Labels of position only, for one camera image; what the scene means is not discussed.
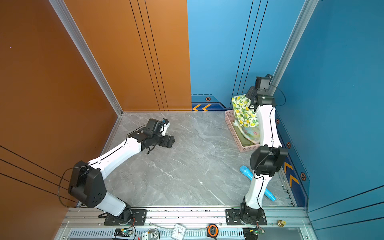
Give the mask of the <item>lemon print skirt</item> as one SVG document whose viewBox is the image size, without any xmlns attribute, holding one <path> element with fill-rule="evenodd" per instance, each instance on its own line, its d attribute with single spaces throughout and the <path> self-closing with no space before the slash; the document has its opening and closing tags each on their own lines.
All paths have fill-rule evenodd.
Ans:
<svg viewBox="0 0 384 240">
<path fill-rule="evenodd" d="M 245 95 L 232 97 L 231 100 L 235 118 L 242 127 L 253 128 L 259 126 L 259 120 L 253 109 L 250 109 L 251 100 Z"/>
</svg>

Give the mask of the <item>pink plastic basket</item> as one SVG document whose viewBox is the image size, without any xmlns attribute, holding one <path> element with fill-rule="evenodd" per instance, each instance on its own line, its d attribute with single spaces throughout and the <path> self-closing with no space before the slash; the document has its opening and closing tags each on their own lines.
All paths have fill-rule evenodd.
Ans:
<svg viewBox="0 0 384 240">
<path fill-rule="evenodd" d="M 235 115 L 233 110 L 225 111 L 225 121 L 234 138 L 238 150 L 242 152 L 249 152 L 256 150 L 260 144 L 249 141 L 240 131 L 239 127 L 235 126 Z"/>
</svg>

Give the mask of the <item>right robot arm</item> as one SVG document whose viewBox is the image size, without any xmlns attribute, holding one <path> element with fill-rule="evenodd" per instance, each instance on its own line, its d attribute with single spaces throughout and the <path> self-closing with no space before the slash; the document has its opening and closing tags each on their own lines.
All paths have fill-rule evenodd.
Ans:
<svg viewBox="0 0 384 240">
<path fill-rule="evenodd" d="M 276 102 L 270 90 L 277 87 L 271 84 L 273 76 L 257 77 L 246 97 L 251 100 L 251 109 L 259 120 L 260 146 L 252 153 L 250 164 L 252 181 L 248 193 L 240 205 L 240 221 L 244 225 L 266 225 L 262 201 L 268 183 L 278 173 L 288 156 L 288 151 L 280 142 L 276 126 Z"/>
</svg>

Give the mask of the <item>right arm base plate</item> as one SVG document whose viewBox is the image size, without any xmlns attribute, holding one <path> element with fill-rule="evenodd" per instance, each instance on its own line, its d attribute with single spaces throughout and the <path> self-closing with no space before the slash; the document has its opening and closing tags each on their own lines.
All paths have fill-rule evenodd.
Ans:
<svg viewBox="0 0 384 240">
<path fill-rule="evenodd" d="M 241 214 L 240 209 L 226 209 L 226 221 L 227 225 L 252 225 L 252 226 L 266 226 L 267 217 L 263 209 L 250 209 L 249 212 Z"/>
</svg>

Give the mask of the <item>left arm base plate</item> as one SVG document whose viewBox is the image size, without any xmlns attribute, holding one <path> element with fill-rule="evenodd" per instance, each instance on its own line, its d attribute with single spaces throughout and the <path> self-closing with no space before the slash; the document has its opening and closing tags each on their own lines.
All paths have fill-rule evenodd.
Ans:
<svg viewBox="0 0 384 240">
<path fill-rule="evenodd" d="M 123 213 L 115 217 L 109 213 L 106 215 L 105 226 L 143 226 L 147 217 L 146 209 L 124 210 Z"/>
</svg>

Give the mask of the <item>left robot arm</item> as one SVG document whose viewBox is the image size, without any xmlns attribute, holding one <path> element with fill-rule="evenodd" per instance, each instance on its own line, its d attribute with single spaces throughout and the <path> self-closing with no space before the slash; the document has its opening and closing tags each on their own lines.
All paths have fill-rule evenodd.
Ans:
<svg viewBox="0 0 384 240">
<path fill-rule="evenodd" d="M 169 127 L 167 119 L 149 119 L 145 126 L 127 134 L 112 150 L 88 162 L 76 163 L 68 193 L 88 208 L 99 209 L 119 223 L 128 224 L 133 218 L 131 206 L 107 191 L 105 179 L 129 158 L 146 149 L 151 152 L 156 146 L 172 148 L 175 138 L 166 134 Z"/>
</svg>

